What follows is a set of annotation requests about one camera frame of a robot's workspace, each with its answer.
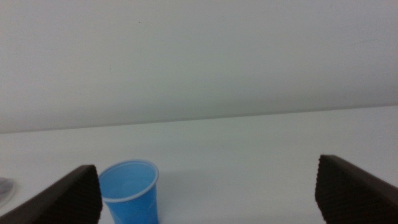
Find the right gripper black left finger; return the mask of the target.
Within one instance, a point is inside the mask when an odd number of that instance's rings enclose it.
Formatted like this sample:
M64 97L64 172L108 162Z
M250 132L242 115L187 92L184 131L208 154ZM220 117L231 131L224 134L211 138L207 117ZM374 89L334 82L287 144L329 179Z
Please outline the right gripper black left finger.
M83 165L1 216L1 224L97 224L103 203L94 165Z

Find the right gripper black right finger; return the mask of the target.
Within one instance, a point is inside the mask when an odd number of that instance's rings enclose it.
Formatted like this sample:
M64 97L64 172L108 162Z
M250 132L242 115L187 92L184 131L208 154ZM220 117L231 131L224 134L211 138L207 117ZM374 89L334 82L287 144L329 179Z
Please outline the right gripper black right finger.
M320 156L315 201L327 224L397 224L397 187L338 156Z

